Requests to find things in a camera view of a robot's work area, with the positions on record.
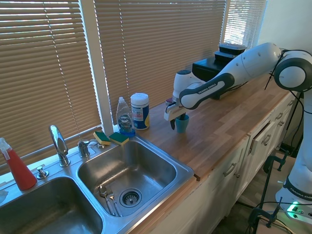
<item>drawer handle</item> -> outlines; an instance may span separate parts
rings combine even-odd
[[[229,174],[231,174],[231,172],[232,172],[232,171],[234,170],[234,168],[236,167],[236,164],[237,164],[237,163],[232,163],[232,164],[231,164],[230,168],[231,168],[231,167],[232,167],[232,168],[231,168],[231,169],[229,168],[230,170],[229,170],[228,172],[224,172],[224,173],[223,173],[223,174],[224,174],[224,177],[227,177]]]
[[[268,141],[270,140],[271,138],[271,134],[268,134],[264,140],[262,141],[262,143],[264,144],[264,146],[267,146],[268,145]]]
[[[279,126],[283,126],[284,123],[285,123],[284,121],[280,121],[280,122],[278,123],[278,125],[279,125]]]
[[[283,112],[279,113],[278,116],[275,119],[280,119],[283,116]]]
[[[288,106],[291,106],[293,104],[294,100],[291,100],[290,103],[288,103]]]

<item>stainless steel sink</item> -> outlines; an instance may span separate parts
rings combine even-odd
[[[26,192],[15,183],[2,188],[0,233],[128,233],[194,175],[137,136],[89,151],[80,158],[73,150],[65,168],[59,162],[45,168],[49,176]],[[109,214],[99,185],[112,189],[123,217]]]
[[[84,163],[78,170],[78,176],[107,211],[98,187],[104,185],[111,188],[117,205],[126,216],[172,182],[176,170],[155,152],[137,141],[130,141],[124,147],[112,148]],[[132,204],[127,202],[129,197],[133,199]]]
[[[75,182],[53,179],[1,207],[0,233],[101,233],[103,222]]]

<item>fork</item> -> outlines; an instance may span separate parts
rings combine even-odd
[[[113,193],[112,189],[107,188],[107,196],[113,201],[113,204],[114,204],[115,209],[117,211],[117,215],[119,215],[119,217],[123,217],[123,215],[121,214],[121,211],[117,205],[117,202],[114,199],[114,193]]]
[[[107,199],[107,196],[108,196],[108,193],[107,193],[107,188],[105,186],[102,186],[100,185],[99,188],[98,188],[98,193],[101,197],[105,198],[105,201],[106,201],[106,205],[108,207],[108,210],[109,210],[109,213],[112,215],[112,216],[116,216],[113,208],[112,208],[112,205],[111,203],[109,202],[109,200]]]

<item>white canister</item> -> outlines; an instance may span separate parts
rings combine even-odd
[[[148,95],[136,93],[131,96],[132,118],[135,129],[144,130],[150,126]]]

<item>drain strainer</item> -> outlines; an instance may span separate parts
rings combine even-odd
[[[120,195],[120,203],[124,207],[134,207],[142,199],[142,194],[137,189],[127,189]]]

